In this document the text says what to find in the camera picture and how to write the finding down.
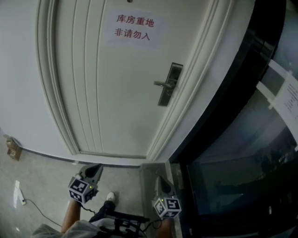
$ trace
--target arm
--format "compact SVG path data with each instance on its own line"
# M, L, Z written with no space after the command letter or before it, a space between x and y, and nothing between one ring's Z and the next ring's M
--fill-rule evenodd
M68 205L67 212L63 220L61 233L64 234L76 221L79 221L80 215L81 207L78 205L77 201L72 199Z
M162 225L156 232L156 238L171 238L170 219L162 220Z

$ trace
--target black and white cube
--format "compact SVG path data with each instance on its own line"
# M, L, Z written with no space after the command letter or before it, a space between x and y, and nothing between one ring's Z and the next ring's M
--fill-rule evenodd
M96 195L97 186L72 177L68 190L71 198L84 204Z
M159 198L154 208L160 218L174 218L181 212L179 200L176 198Z

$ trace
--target white shoe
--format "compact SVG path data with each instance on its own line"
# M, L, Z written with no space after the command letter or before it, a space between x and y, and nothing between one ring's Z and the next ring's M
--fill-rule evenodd
M115 202L116 200L116 195L113 193L113 192L109 192L108 195L107 195L107 201L112 201L113 203Z

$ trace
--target small wooden object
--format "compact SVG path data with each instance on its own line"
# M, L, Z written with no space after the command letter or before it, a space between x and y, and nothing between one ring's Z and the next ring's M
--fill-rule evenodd
M9 155L9 157L19 161L20 154L22 153L22 148L17 145L12 137L9 137L6 140L6 145L8 147L7 154Z

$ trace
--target lock plate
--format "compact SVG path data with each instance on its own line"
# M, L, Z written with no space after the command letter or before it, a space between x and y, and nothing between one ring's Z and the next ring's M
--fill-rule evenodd
M177 85L182 69L183 65L172 63L165 83L160 83L156 81L154 82L155 85L163 86L163 92L158 102L159 106L167 106L169 104L169 101Z

